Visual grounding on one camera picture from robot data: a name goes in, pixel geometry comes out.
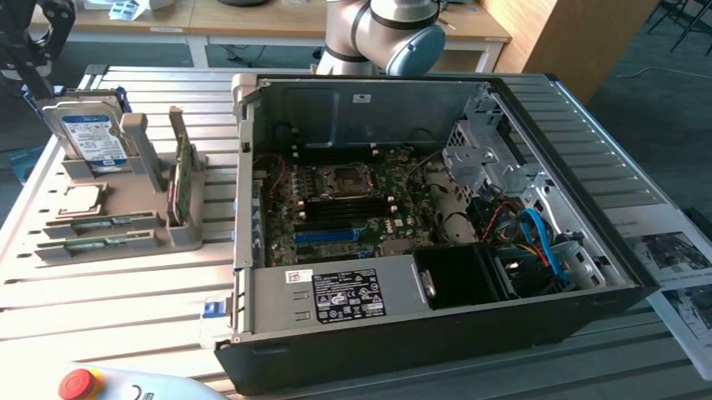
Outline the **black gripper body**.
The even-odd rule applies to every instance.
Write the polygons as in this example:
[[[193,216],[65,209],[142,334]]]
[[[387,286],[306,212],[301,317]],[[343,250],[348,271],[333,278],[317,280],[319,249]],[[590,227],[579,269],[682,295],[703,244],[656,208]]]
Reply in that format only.
[[[77,21],[73,1],[2,1],[2,74],[46,77]]]

